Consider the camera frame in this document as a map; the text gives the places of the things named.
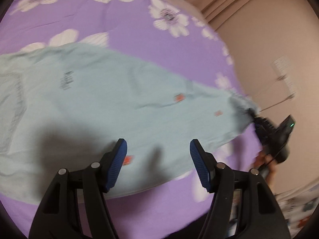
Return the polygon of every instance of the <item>bed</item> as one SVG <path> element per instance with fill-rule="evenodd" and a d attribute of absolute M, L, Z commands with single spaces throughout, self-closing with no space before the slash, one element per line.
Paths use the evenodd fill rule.
<path fill-rule="evenodd" d="M 165 25 L 167 15 L 157 12 L 164 7 L 182 15 L 174 28 Z M 182 0 L 14 0 L 0 23 L 0 37 L 0 54 L 84 40 L 153 62 L 189 80 L 243 93 L 227 46 Z M 247 170 L 259 151 L 249 126 L 214 156 L 231 168 Z M 27 236 L 37 203 L 4 194 L 0 194 L 2 204 Z M 155 188 L 106 203 L 120 238 L 159 239 L 206 213 L 211 199 L 191 170 Z M 84 204 L 79 210 L 83 230 L 89 235 Z"/>

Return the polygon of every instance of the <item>blue gripper pad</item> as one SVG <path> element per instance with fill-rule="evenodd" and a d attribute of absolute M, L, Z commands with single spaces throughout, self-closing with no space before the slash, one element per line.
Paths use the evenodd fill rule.
<path fill-rule="evenodd" d="M 110 188 L 114 187 L 117 177 L 119 176 L 121 167 L 123 165 L 126 153 L 127 143 L 124 139 L 119 139 L 113 151 L 111 152 L 111 154 L 114 155 L 114 157 L 107 171 L 105 183 L 107 191 L 109 191 Z"/>
<path fill-rule="evenodd" d="M 205 165 L 203 157 L 206 156 L 206 152 L 200 145 L 197 139 L 193 139 L 189 145 L 190 155 L 193 159 L 196 171 L 198 173 L 200 182 L 204 188 L 209 192 L 212 188 L 210 184 L 211 174 L 208 167 Z"/>

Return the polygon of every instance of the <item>shirt pocket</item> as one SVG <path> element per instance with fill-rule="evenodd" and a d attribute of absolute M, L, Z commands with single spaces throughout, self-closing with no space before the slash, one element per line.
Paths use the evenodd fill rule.
<path fill-rule="evenodd" d="M 21 75 L 0 75 L 0 153 L 9 151 L 13 134 L 25 110 Z"/>

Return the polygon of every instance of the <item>purple blanket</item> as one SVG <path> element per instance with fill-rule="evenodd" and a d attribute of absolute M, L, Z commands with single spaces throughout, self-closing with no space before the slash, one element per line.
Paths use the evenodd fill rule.
<path fill-rule="evenodd" d="M 232 57 L 218 35 L 163 0 L 15 0 L 0 23 L 0 37 L 0 54 L 86 42 L 151 61 L 205 85 L 242 92 Z M 249 127 L 214 155 L 245 170 L 259 149 Z M 0 199 L 28 235 L 37 206 L 3 195 Z M 191 171 L 157 188 L 109 199 L 107 205 L 120 238 L 159 239 L 204 214 L 211 199 Z M 84 205 L 79 208 L 88 234 Z"/>

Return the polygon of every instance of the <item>teal fabric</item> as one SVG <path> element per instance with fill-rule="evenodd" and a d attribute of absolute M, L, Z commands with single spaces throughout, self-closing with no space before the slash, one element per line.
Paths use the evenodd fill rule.
<path fill-rule="evenodd" d="M 132 161 L 107 195 L 170 181 L 193 168 L 192 139 L 214 152 L 250 123 L 243 110 L 256 109 L 231 91 L 81 43 L 2 55 L 0 80 L 0 191 L 29 203 L 59 168 L 84 168 L 119 138 Z"/>

